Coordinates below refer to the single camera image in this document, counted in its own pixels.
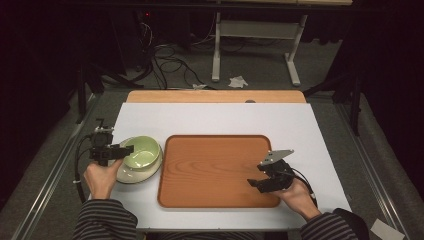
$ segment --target white table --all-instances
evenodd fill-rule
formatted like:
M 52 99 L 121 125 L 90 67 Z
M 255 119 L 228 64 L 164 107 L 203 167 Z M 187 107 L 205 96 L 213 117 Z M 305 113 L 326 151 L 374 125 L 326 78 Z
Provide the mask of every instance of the white table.
M 322 212 L 350 210 L 312 108 L 306 103 L 124 103 L 114 143 L 148 135 L 162 148 L 175 134 L 262 134 L 272 149 L 294 149 L 285 160 L 310 181 Z M 117 183 L 112 198 L 134 213 L 146 231 L 288 230 L 304 220 L 276 208 L 167 209 L 157 202 L 160 170 L 139 184 Z

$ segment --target white paper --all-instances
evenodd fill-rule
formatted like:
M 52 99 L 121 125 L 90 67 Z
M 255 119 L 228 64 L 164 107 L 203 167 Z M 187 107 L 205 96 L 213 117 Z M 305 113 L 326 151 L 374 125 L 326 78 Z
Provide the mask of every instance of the white paper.
M 229 87 L 243 88 L 244 85 L 249 86 L 249 84 L 247 84 L 247 82 L 243 79 L 242 76 L 230 78 L 230 81 L 231 83 L 230 85 L 228 85 Z
M 382 222 L 380 219 L 375 220 L 371 231 L 383 240 L 402 240 L 405 235 Z

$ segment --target brown tray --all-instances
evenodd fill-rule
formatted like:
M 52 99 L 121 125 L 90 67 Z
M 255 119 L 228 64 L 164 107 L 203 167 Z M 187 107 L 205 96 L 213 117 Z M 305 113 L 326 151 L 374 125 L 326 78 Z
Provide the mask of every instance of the brown tray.
M 269 208 L 279 198 L 261 194 L 248 178 L 268 150 L 262 135 L 174 135 L 167 139 L 158 201 L 168 208 Z

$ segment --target ceramic bowl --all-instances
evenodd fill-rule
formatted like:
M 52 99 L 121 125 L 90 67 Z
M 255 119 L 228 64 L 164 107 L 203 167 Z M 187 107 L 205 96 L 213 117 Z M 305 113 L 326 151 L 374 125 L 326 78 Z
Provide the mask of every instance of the ceramic bowl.
M 156 162 L 161 152 L 158 142 L 149 136 L 130 138 L 123 145 L 134 145 L 134 152 L 124 158 L 124 164 L 132 171 L 145 170 Z

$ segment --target wooden table edge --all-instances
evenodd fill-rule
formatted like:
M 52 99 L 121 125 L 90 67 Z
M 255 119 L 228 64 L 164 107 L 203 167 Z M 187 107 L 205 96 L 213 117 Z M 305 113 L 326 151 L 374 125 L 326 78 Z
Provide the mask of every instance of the wooden table edge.
M 127 103 L 306 103 L 299 90 L 134 90 Z

